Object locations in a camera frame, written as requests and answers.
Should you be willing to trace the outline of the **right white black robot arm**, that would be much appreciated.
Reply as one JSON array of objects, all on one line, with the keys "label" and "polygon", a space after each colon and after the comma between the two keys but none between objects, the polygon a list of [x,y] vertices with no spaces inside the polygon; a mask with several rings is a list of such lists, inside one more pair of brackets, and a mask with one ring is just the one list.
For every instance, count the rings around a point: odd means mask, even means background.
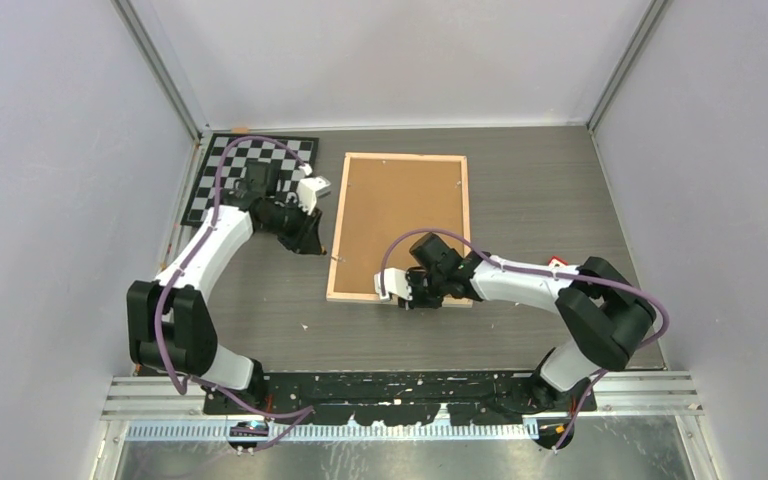
[{"label": "right white black robot arm", "polygon": [[443,237],[424,234],[409,250],[415,266],[379,273],[380,297],[395,297],[405,309],[436,309],[451,297],[512,302],[557,315],[570,338],[544,357],[519,393],[544,410],[558,409],[591,375],[623,370],[655,323],[652,302],[602,258],[538,266],[477,249],[462,255]]}]

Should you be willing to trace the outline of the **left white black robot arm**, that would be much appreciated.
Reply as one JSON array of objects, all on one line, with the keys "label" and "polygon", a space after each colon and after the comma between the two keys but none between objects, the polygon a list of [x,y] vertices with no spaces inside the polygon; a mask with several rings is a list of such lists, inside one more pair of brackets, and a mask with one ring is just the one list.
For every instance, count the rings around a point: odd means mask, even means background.
[{"label": "left white black robot arm", "polygon": [[319,238],[321,198],[329,180],[308,166],[288,199],[280,198],[279,174],[264,163],[246,168],[241,179],[220,191],[219,202],[181,254],[151,281],[137,280],[126,295],[129,354],[142,367],[177,381],[197,377],[224,387],[240,412],[258,412],[267,398],[259,361],[219,343],[208,299],[236,252],[257,231],[274,235],[288,251],[323,255]]}]

